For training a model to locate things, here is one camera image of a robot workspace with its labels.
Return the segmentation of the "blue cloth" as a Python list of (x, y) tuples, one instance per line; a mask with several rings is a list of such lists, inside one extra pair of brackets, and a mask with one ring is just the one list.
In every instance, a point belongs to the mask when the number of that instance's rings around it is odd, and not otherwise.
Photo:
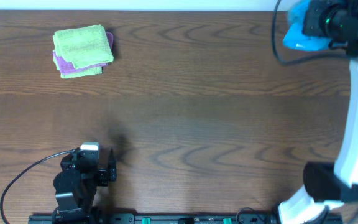
[(332, 39), (327, 37), (314, 37), (302, 33), (306, 11), (310, 0), (297, 2), (287, 13), (289, 30), (283, 39), (284, 46), (305, 52), (327, 50)]

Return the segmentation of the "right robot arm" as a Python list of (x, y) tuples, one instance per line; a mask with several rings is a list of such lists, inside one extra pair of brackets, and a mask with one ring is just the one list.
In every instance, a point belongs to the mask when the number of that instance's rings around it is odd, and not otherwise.
[[(288, 12), (284, 46), (307, 56), (284, 61), (298, 65), (318, 59), (349, 61), (351, 94), (341, 150), (334, 162), (309, 162), (303, 186), (280, 203), (268, 223), (341, 223), (333, 210), (358, 202), (358, 0), (307, 0)], [(358, 220), (358, 209), (350, 218)]]

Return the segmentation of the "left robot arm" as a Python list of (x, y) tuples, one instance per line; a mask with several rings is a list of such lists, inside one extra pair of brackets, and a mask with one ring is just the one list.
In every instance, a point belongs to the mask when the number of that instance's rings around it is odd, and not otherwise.
[(52, 212), (52, 223), (97, 223), (93, 208), (98, 187), (117, 179), (116, 160), (109, 151), (107, 167), (99, 168), (99, 151), (76, 148), (60, 163), (62, 171), (54, 178), (58, 207)]

